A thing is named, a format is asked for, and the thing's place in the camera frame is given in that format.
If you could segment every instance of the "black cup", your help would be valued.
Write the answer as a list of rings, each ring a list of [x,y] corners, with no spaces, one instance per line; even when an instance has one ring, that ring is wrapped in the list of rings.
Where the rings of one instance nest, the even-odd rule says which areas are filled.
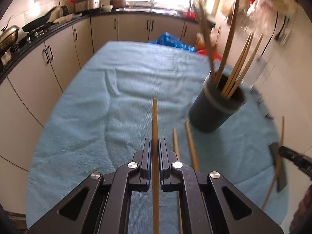
[[[216,88],[209,74],[205,79],[200,94],[191,106],[189,111],[190,122],[204,133],[215,131],[246,102],[240,87],[236,89],[230,99],[225,99],[221,95],[227,78],[227,76],[222,75],[220,83]]]

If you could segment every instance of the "blue tablecloth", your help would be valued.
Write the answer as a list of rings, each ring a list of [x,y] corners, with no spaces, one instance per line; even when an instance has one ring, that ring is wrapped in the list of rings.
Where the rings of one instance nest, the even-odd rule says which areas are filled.
[[[151,137],[152,98],[158,99],[159,137],[191,164],[184,120],[209,74],[207,58],[171,47],[109,42],[82,68],[55,106],[38,141],[29,172],[26,219],[30,227],[90,173],[115,171]],[[273,177],[268,144],[278,141],[246,90],[247,103],[214,133],[191,128],[200,171],[219,171],[261,206]],[[288,188],[276,189],[265,212],[281,223]],[[178,233],[177,194],[160,191],[160,232]],[[152,233],[151,190],[134,192],[129,234]]]

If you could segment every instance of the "black pan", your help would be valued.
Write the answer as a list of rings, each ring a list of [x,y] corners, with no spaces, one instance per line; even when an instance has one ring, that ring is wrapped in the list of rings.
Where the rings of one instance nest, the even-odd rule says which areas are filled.
[[[50,18],[52,11],[54,11],[57,6],[54,6],[51,10],[49,10],[44,16],[31,21],[27,25],[23,26],[22,29],[24,32],[31,32],[32,30],[44,25]]]

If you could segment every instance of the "wooden chopstick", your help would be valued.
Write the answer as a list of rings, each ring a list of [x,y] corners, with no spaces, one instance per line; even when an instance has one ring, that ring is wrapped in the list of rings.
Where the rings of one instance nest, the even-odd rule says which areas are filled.
[[[215,79],[215,71],[214,71],[214,64],[213,64],[213,48],[211,46],[211,41],[210,41],[210,28],[208,25],[208,21],[206,18],[206,14],[204,11],[204,8],[202,7],[201,1],[199,1],[199,9],[201,12],[201,15],[199,15],[200,19],[200,28],[202,31],[202,35],[204,36],[204,41],[205,41],[205,49],[208,55],[209,59],[209,64],[210,64],[210,73],[211,77],[214,80]]]
[[[186,120],[184,122],[184,125],[185,125],[186,135],[188,137],[188,147],[190,148],[193,169],[196,172],[198,172],[199,171],[199,164],[198,164],[197,155],[196,155],[196,151],[195,151],[195,147],[194,147],[194,142],[193,142],[193,137],[192,137],[192,133],[191,133],[190,123]]]
[[[237,14],[238,14],[238,7],[239,7],[239,0],[235,0],[234,11],[233,11],[233,16],[232,16],[232,22],[231,22],[231,26],[230,26],[229,35],[227,37],[227,43],[225,44],[223,57],[222,57],[222,60],[221,60],[218,72],[216,73],[216,78],[215,78],[215,81],[214,81],[216,87],[218,87],[218,85],[219,85],[219,82],[220,82],[223,70],[225,68],[225,63],[227,62],[227,58],[228,58],[229,53],[230,53],[232,41],[233,41],[233,38],[234,38],[236,18],[237,18]]]
[[[223,95],[224,97],[226,97],[226,96],[230,93],[230,90],[232,89],[232,87],[233,87],[233,85],[235,84],[235,81],[236,81],[236,79],[237,79],[239,73],[241,72],[241,68],[242,68],[243,65],[244,65],[244,62],[245,62],[246,57],[247,57],[247,55],[248,55],[250,46],[251,46],[251,44],[252,44],[252,39],[253,39],[253,33],[251,34],[251,36],[250,36],[250,38],[249,38],[249,42],[248,42],[248,44],[247,44],[247,48],[246,48],[246,50],[245,50],[245,52],[244,52],[244,54],[243,54],[243,57],[242,57],[242,59],[241,59],[241,62],[240,62],[239,65],[238,65],[237,70],[235,71],[235,74],[234,74],[234,76],[233,76],[233,78],[232,78],[232,80],[231,80],[231,82],[230,82],[230,85],[228,86],[227,90],[225,91],[225,93],[224,93],[224,95]]]
[[[173,139],[173,144],[174,144],[174,152],[177,155],[177,160],[180,161],[180,151],[177,143],[177,130],[173,129],[172,131],[172,139]],[[182,216],[181,216],[181,205],[180,205],[180,195],[179,193],[177,194],[177,211],[179,215],[179,231],[180,234],[183,234],[183,226],[182,226]]]
[[[245,53],[246,48],[247,48],[247,45],[248,45],[248,43],[249,43],[250,37],[251,37],[251,34],[249,34],[249,36],[248,36],[248,38],[247,38],[247,40],[246,40],[246,43],[245,43],[245,45],[244,45],[244,47],[243,47],[243,50],[241,51],[241,54],[239,55],[239,57],[238,57],[238,59],[237,59],[237,61],[236,61],[236,63],[235,63],[235,66],[233,67],[232,72],[231,72],[229,78],[227,79],[227,82],[225,83],[225,85],[224,85],[224,87],[223,87],[223,89],[222,89],[222,91],[221,91],[221,95],[222,95],[222,96],[224,96],[224,94],[225,94],[227,88],[229,87],[229,85],[230,85],[230,83],[231,83],[231,81],[232,81],[232,79],[233,79],[233,77],[234,77],[234,74],[236,73],[236,71],[237,71],[237,69],[238,69],[238,66],[239,66],[240,63],[241,63],[241,60],[242,60],[242,58],[243,58],[243,56],[244,56],[244,53]]]
[[[152,203],[153,234],[159,234],[159,164],[157,99],[152,100]]]
[[[261,43],[261,40],[263,38],[263,34],[261,34],[259,40],[258,40],[258,43],[257,45],[255,46],[255,49],[250,57],[250,59],[248,60],[243,72],[241,73],[241,75],[239,76],[238,80],[236,81],[235,85],[233,86],[233,88],[230,90],[229,94],[226,96],[227,99],[230,99],[232,97],[232,95],[234,94],[234,92],[236,91],[236,89],[238,88],[239,84],[241,83],[241,81],[243,80],[244,76],[246,75],[253,59],[255,58],[255,55],[259,49],[259,46],[260,46],[260,43]]]
[[[285,116],[282,117],[282,131],[281,131],[281,135],[280,135],[280,146],[283,146],[284,144],[284,128],[285,128]],[[271,182],[271,185],[269,187],[269,191],[266,195],[266,198],[263,202],[263,205],[261,207],[262,210],[264,210],[268,200],[269,200],[269,197],[272,193],[272,190],[273,190],[273,185],[274,185],[274,182],[276,181],[276,179],[278,178],[278,176],[280,175],[280,170],[281,170],[281,167],[282,167],[282,157],[280,156],[280,154],[278,154],[277,156],[277,161],[276,161],[276,167],[275,167],[275,171],[274,171],[274,176],[273,176],[273,179],[272,179],[272,182]]]

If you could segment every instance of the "white cabinet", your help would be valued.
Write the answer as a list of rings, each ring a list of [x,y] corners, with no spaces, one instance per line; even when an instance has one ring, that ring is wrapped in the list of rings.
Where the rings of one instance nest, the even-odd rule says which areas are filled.
[[[6,78],[0,85],[0,156],[29,170],[42,126]]]
[[[57,81],[65,91],[80,70],[72,28],[58,32],[45,44]]]
[[[73,25],[73,34],[80,67],[93,55],[90,18]]]
[[[181,41],[184,44],[195,46],[198,32],[200,32],[199,24],[185,21]]]
[[[94,52],[109,40],[118,38],[118,15],[104,15],[91,18]]]
[[[158,37],[168,32],[177,38],[181,38],[184,20],[166,15],[153,15],[151,30],[149,32],[149,41],[155,41]]]
[[[118,40],[148,42],[150,21],[150,15],[118,15]]]
[[[25,214],[27,176],[27,171],[0,157],[0,202],[4,210]]]
[[[45,52],[46,48],[42,43],[29,53],[8,76],[20,99],[41,125],[46,123],[54,105],[62,95],[62,90]]]

